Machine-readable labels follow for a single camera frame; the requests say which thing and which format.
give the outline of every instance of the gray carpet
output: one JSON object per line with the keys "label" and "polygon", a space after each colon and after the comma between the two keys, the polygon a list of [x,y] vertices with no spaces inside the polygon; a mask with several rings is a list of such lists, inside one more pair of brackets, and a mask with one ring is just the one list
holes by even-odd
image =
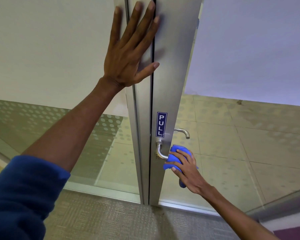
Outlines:
{"label": "gray carpet", "polygon": [[64,190],[45,220],[45,240],[239,239],[222,219]]}

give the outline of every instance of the forearm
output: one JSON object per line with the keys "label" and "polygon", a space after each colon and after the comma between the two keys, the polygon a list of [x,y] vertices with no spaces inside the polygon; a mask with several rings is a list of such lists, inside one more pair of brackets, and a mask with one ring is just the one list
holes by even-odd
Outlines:
{"label": "forearm", "polygon": [[201,196],[220,214],[242,240],[274,240],[273,233],[247,216],[226,198],[215,187],[207,185]]}
{"label": "forearm", "polygon": [[70,172],[101,114],[122,88],[101,78],[93,91],[22,155],[42,158]]}

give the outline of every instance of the lever handle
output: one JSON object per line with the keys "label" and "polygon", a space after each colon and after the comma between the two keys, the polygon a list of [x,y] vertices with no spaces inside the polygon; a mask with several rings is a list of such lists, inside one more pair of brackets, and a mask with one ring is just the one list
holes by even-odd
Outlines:
{"label": "lever handle", "polygon": [[[185,134],[185,137],[186,139],[190,139],[190,134],[187,130],[185,129],[182,129],[182,128],[179,128],[179,129],[174,129],[175,131],[178,131],[178,132],[182,132]],[[157,141],[156,141],[156,144],[157,144],[157,150],[156,150],[156,153],[158,155],[158,157],[160,157],[161,159],[164,159],[164,160],[167,160],[168,159],[168,156],[165,156],[161,153],[161,146],[163,144],[163,141],[162,139],[158,138]]]}

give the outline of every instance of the fingernail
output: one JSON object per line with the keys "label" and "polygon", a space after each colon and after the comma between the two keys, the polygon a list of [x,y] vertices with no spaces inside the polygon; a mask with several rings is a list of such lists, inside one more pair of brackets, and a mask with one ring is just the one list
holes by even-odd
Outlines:
{"label": "fingernail", "polygon": [[153,64],[153,67],[154,67],[155,69],[157,69],[157,68],[159,67],[159,65],[160,65],[159,62],[155,62],[155,63]]}
{"label": "fingernail", "polygon": [[148,5],[148,9],[152,10],[152,8],[154,8],[154,7],[155,7],[154,1],[150,1],[149,5]]}
{"label": "fingernail", "polygon": [[156,17],[154,18],[153,22],[154,22],[154,23],[159,22],[159,16],[156,16]]}
{"label": "fingernail", "polygon": [[115,13],[115,14],[118,14],[118,13],[119,13],[119,11],[120,11],[120,7],[115,7],[115,9],[114,9],[114,13]]}
{"label": "fingernail", "polygon": [[141,2],[140,2],[140,1],[137,1],[137,2],[136,2],[136,5],[135,5],[135,7],[134,7],[134,9],[137,10],[137,11],[139,11],[140,8],[141,8]]}

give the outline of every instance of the finger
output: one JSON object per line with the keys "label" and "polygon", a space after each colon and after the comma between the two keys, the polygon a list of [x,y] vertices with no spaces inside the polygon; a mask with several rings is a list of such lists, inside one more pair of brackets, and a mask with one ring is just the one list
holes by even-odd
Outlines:
{"label": "finger", "polygon": [[175,174],[176,176],[179,177],[179,179],[181,179],[181,181],[182,181],[184,184],[186,184],[187,177],[186,177],[182,172],[180,172],[180,171],[179,171],[178,169],[176,169],[176,168],[171,168],[171,170],[172,170],[172,172],[174,172],[174,174]]}
{"label": "finger", "polygon": [[189,163],[192,161],[192,158],[191,158],[191,156],[190,156],[188,153],[183,152],[183,151],[181,151],[181,150],[176,150],[176,152],[177,152],[177,153],[180,153],[181,155],[183,155],[183,156],[187,159],[187,161],[188,161]]}
{"label": "finger", "polygon": [[181,171],[182,171],[182,169],[183,169],[183,165],[182,165],[181,163],[177,162],[177,161],[166,161],[165,164],[172,164],[172,165],[175,165],[175,166],[177,166],[178,168],[180,168]]}
{"label": "finger", "polygon": [[135,55],[138,57],[143,56],[144,52],[149,48],[152,43],[153,38],[155,37],[159,28],[159,17],[155,17],[146,36],[143,40],[138,44],[135,49]]}
{"label": "finger", "polygon": [[133,33],[136,30],[136,27],[138,25],[141,13],[142,13],[142,2],[137,1],[136,5],[134,6],[134,9],[132,11],[131,17],[129,19],[129,22],[127,24],[126,30],[124,31],[121,40],[120,40],[120,46],[125,46],[128,41],[131,39]]}
{"label": "finger", "polygon": [[140,43],[140,41],[144,38],[146,35],[149,25],[153,19],[153,15],[155,12],[156,5],[154,1],[150,1],[147,10],[145,11],[145,14],[136,28],[136,31],[132,35],[131,39],[127,43],[127,45],[131,48],[136,48],[136,46]]}
{"label": "finger", "polygon": [[109,48],[113,47],[120,39],[120,28],[122,21],[122,10],[120,7],[115,7],[112,21],[112,28],[110,33]]}
{"label": "finger", "polygon": [[139,83],[146,77],[150,76],[159,67],[159,65],[159,62],[154,62],[145,67],[142,71],[138,72],[135,76],[136,83]]}
{"label": "finger", "polygon": [[188,162],[187,162],[187,159],[184,158],[184,156],[181,155],[180,153],[177,153],[177,152],[169,152],[169,154],[172,154],[173,156],[177,157],[177,158],[182,162],[183,165],[186,164],[186,163],[188,163]]}
{"label": "finger", "polygon": [[193,155],[192,151],[189,150],[189,152],[191,153],[191,158],[192,158],[194,165],[197,165],[197,160],[196,160],[195,156]]}

